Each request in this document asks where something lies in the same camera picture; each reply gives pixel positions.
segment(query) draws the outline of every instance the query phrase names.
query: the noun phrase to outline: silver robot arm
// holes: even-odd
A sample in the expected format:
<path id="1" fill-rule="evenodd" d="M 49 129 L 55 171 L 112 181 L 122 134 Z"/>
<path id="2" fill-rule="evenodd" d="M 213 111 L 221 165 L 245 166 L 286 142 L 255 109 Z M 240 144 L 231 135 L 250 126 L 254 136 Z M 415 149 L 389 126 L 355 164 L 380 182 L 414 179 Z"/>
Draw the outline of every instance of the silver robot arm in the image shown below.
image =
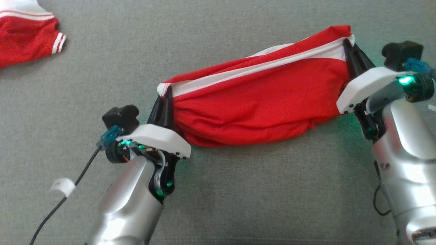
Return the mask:
<path id="1" fill-rule="evenodd" d="M 344 41 L 350 83 L 337 101 L 354 113 L 372 152 L 381 189 L 396 224 L 398 245 L 436 244 L 436 139 L 412 102 L 434 93 L 434 69 L 420 61 L 422 46 L 388 44 L 383 67 Z"/>
<path id="2" fill-rule="evenodd" d="M 101 200 L 87 245 L 147 245 L 175 188 L 174 171 L 191 146 L 174 131 L 172 89 L 158 97 L 147 124 L 139 125 L 135 106 L 112 108 L 103 121 L 123 134 L 106 149 L 113 163 L 127 167 Z"/>
<path id="3" fill-rule="evenodd" d="M 436 244 L 436 139 L 412 103 L 383 109 L 384 135 L 372 147 L 400 245 Z"/>
<path id="4" fill-rule="evenodd" d="M 164 209 L 149 189 L 154 163 L 138 156 L 109 187 L 100 202 L 88 245 L 144 245 L 150 242 Z"/>

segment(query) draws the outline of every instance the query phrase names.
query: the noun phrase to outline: green led light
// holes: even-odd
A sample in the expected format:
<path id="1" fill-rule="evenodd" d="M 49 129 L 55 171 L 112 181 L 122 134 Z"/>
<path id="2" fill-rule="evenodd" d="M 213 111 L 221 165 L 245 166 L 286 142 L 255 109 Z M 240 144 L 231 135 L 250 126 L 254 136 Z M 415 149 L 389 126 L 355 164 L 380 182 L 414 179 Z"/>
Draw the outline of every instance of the green led light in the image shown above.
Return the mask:
<path id="1" fill-rule="evenodd" d="M 160 197 L 163 197 L 163 196 L 164 196 L 164 193 L 163 193 L 161 190 L 157 190 L 157 191 L 156 191 L 156 194 L 157 194 L 158 196 L 160 196 Z"/>
<path id="2" fill-rule="evenodd" d="M 409 83 L 413 82 L 415 79 L 413 76 L 405 76 L 402 78 L 398 78 L 398 82 L 400 82 L 402 85 L 408 85 Z"/>

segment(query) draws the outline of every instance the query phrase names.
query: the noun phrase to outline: gray couch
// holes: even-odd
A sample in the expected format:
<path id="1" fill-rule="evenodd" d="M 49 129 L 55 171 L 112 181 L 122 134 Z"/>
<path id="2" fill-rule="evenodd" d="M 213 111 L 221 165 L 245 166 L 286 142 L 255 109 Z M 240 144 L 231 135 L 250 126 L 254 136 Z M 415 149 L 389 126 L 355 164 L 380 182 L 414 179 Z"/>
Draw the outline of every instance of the gray couch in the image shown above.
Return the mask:
<path id="1" fill-rule="evenodd" d="M 432 0 L 39 0 L 60 21 L 60 54 L 0 70 L 0 244 L 29 243 L 77 178 L 113 106 L 145 122 L 156 86 L 174 75 L 349 24 L 381 65 L 381 48 L 412 40 L 436 65 Z M 436 113 L 418 104 L 426 121 Z M 393 244 L 372 207 L 371 145 L 352 115 L 265 145 L 199 148 L 176 171 L 151 244 Z M 46 224 L 37 244 L 83 244 L 97 205 L 124 168 L 104 154 Z M 380 209 L 386 209 L 380 196 Z"/>

